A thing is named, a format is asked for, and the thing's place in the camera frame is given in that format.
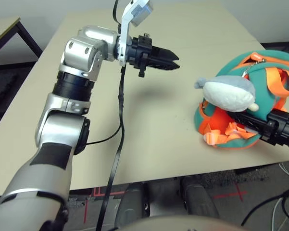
plush whale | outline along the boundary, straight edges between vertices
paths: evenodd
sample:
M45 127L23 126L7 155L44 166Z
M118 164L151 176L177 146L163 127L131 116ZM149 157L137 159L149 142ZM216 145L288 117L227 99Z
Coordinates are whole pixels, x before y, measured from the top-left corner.
M203 89L206 101L226 111L259 110L253 84L241 76L217 76L210 80L200 78L194 87Z

beige tabletop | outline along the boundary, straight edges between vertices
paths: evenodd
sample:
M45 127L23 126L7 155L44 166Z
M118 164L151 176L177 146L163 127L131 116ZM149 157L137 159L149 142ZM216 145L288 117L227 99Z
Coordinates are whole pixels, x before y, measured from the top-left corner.
M47 94L56 81L59 60L68 39L85 25L116 28L112 10L92 10L66 17L35 64L0 122L0 194L17 169L37 150L34 132ZM171 49L180 60L175 71L127 67L124 123L126 138L115 184L259 166L289 160L289 148L258 142L248 150L217 150L203 142L193 117L202 91L200 77L213 77L235 56L263 47L219 3L155 5L153 13L130 35L147 32L155 46ZM88 141L112 135L118 125L120 66L104 61L87 117ZM120 135L88 146L74 157L71 189L107 184Z
M16 23L19 17L0 18L0 38L2 38Z

orange strap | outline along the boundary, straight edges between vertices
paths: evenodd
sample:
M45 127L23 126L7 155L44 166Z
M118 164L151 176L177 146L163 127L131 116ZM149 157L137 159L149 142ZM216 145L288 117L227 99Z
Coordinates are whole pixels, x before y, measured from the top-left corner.
M207 116L204 112L203 112L203 109L202 109L202 106L204 105L207 105L207 103L200 103L199 105L199 111L200 111L200 115L201 117L203 118L203 121L202 123L200 124L200 127L199 127L199 132L201 134L205 134L204 133L204 129L207 127L208 123L210 122L211 120L211 117Z
M286 101L287 101L287 98L280 98L276 102L274 108L286 112L287 110L283 107L285 105Z
M280 98L286 98L289 96L289 90L284 88L280 73L276 67L266 68L266 77L267 86L271 93Z
M247 132L245 129L242 129L237 126L236 123L229 123L229 126L226 129L226 134L222 135L220 130L211 130L210 125L208 124L204 130L204 140L208 145L216 145L227 143L234 139L249 139L255 136L255 133Z
M233 70L236 70L236 69L242 68L242 67L250 66L251 63L246 63L246 61L248 61L249 59L252 59L254 61L260 61L262 59L266 59L267 62L283 64L283 65L286 65L286 66L289 67L289 61L285 61L285 60L282 60L282 59L269 57L269 56L263 56L263 55L260 55L257 52L253 52L252 54L250 54L249 56L244 58L236 67L233 68Z

black cable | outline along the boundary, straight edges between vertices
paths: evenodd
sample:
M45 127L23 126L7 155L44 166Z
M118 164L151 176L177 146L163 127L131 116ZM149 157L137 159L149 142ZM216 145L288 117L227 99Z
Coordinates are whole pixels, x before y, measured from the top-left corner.
M118 149L116 151L116 154L115 154L115 157L114 157L114 161L113 161L113 165L112 165L112 168L111 168L108 184L107 184L107 187L106 187L105 196L104 196L104 199L103 199L102 204L101 204L101 210L100 210L100 215L99 215L98 221L97 221L96 231L101 231L101 229L102 229L102 223L104 221L106 208L107 208L107 205L108 205L109 196L110 196L110 192L111 192L111 188L112 188L112 183L113 183L113 180L114 180L114 177L115 177L117 166L119 164L119 159L120 159L120 155L121 155L121 151L122 151L122 147L123 147L123 143L124 143L125 128L124 128L124 122L123 122L123 104L124 104L124 76L125 76L125 70L126 70L126 66L123 66L122 69L121 69L121 81L120 81L119 95L118 95L118 98L119 98L120 128L122 130L121 141L120 141L119 147L118 147Z
M282 194L278 195L278 196L271 197L271 198L269 198L269 199L267 199L267 200L259 203L256 207L254 207L254 208L246 215L245 219L244 219L244 220L242 221L242 223L241 223L241 226L244 226L244 225L245 225L245 223L247 222L247 220L249 219L249 217L250 217L258 208L264 206L265 204L267 204L267 203L269 203L269 202L271 202L271 201L277 200L277 199L279 199L279 198L281 198L281 197L284 197L284 198L289 197L289 189L286 190L285 192L283 192Z
M112 10L112 17L113 17L113 20L118 23L118 25L117 25L117 30L118 30L118 32L119 32L119 34L120 34L120 33L121 33L121 24L120 24L119 21L116 19L116 8L117 8L118 2L119 2L119 0L115 0L114 6L113 6L113 10Z
M285 210L285 202L286 202L287 199L288 199L288 197L284 197L284 198L282 199L281 206L282 206L282 211L284 212L285 216L287 216L288 219L289 219L289 214L288 214L287 211Z
M247 216L245 217L245 219L242 221L241 226L244 226L244 225L245 225L245 223L247 222L247 220L249 219L249 217L250 217L258 208L264 206L265 204L267 204L267 203L269 203L269 202L271 202L271 201L277 200L277 199L279 199L279 198L280 198L280 196L274 196L274 197L272 197L272 198L269 198L269 199L267 199L267 200L259 203L256 207L254 207L254 208L247 214Z
M101 141L95 141L95 142L87 143L86 145L91 145L91 144L102 143L102 142L108 141L108 140L110 140L112 137L114 137L114 136L119 132L120 129L121 129L121 124L119 125L118 129L116 130L116 132L115 132L113 135L111 135L111 136L109 136L108 138L103 139L103 140L101 140Z

